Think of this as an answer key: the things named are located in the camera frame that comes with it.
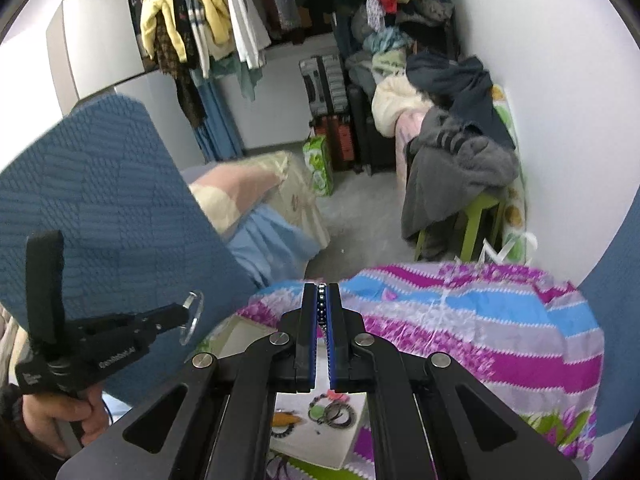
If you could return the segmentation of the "person's left hand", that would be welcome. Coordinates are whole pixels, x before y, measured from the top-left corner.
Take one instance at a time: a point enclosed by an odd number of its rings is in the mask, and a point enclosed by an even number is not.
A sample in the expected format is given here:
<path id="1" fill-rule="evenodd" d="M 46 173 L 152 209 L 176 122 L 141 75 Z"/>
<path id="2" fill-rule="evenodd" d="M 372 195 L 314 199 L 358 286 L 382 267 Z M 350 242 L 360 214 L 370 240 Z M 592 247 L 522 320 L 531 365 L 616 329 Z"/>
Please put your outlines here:
<path id="1" fill-rule="evenodd" d="M 36 443 L 58 457 L 70 457 L 70 449 L 58 432 L 57 422 L 79 422 L 80 442 L 88 445 L 107 430 L 110 420 L 102 400 L 101 384 L 89 387 L 83 399 L 62 393 L 38 393 L 23 396 L 25 426 Z"/>

